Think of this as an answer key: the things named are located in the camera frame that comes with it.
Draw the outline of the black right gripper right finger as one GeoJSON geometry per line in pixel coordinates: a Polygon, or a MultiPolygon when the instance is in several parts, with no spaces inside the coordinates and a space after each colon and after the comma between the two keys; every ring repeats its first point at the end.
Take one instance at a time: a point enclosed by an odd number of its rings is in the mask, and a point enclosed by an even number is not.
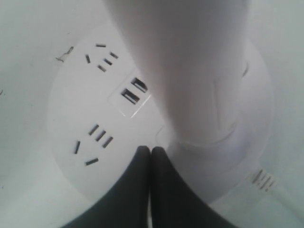
{"type": "Polygon", "coordinates": [[[151,153],[151,213],[154,228],[233,228],[183,181],[162,147],[151,153]]]}

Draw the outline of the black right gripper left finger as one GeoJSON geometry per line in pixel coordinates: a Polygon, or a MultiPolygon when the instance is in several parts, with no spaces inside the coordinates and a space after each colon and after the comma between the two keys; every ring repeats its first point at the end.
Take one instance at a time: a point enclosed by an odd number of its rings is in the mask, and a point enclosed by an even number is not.
{"type": "Polygon", "coordinates": [[[139,146],[125,172],[90,209],[65,228],[147,228],[151,152],[139,146]]]}

